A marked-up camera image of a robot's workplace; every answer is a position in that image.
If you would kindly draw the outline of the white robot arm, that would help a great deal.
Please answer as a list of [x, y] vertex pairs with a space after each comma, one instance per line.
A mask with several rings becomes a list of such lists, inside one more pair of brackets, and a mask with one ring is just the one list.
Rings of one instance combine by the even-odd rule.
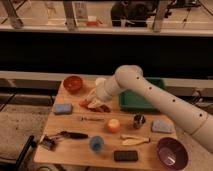
[[213, 154], [213, 116], [208, 112], [148, 82], [137, 65], [122, 65], [86, 96], [89, 108], [102, 106], [125, 90], [145, 98]]

